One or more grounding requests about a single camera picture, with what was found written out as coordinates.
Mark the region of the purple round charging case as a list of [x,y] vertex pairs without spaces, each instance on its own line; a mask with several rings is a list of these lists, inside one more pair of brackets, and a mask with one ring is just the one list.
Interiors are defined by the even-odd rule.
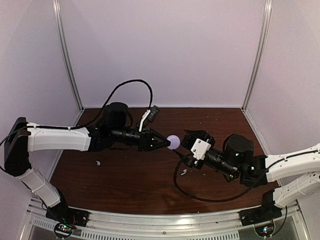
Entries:
[[179,148],[181,140],[177,135],[169,135],[166,139],[170,142],[170,145],[167,147],[169,150],[176,150]]

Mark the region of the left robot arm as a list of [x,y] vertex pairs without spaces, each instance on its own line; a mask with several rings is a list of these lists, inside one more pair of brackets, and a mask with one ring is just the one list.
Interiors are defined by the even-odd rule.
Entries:
[[152,123],[159,111],[157,106],[146,110],[137,127],[126,125],[132,115],[122,102],[105,106],[102,118],[93,125],[46,126],[19,117],[1,142],[4,145],[3,170],[20,179],[61,222],[67,222],[72,218],[72,211],[63,194],[30,163],[29,153],[42,150],[100,152],[114,143],[136,146],[140,152],[169,147],[171,142],[165,136],[144,126],[145,121]]

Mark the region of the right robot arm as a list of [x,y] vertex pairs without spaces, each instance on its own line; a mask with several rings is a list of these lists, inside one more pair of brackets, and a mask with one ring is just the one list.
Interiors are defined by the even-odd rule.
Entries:
[[214,138],[204,130],[186,130],[181,145],[190,151],[181,162],[200,170],[210,167],[221,173],[227,182],[239,179],[247,189],[230,202],[247,194],[251,189],[279,179],[298,176],[262,196],[256,210],[259,220],[268,220],[291,202],[312,194],[320,188],[320,146],[280,155],[254,155],[253,141],[239,134],[232,134],[223,142],[222,150],[216,149]]

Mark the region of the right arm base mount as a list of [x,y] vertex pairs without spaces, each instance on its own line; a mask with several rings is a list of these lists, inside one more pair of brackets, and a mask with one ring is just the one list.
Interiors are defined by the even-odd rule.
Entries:
[[271,221],[282,216],[282,209],[276,206],[259,206],[239,212],[242,226],[255,225]]

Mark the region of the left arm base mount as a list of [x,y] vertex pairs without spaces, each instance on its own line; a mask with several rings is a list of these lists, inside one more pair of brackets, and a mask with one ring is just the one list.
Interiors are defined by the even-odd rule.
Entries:
[[49,207],[45,217],[70,226],[86,227],[89,212],[71,207]]

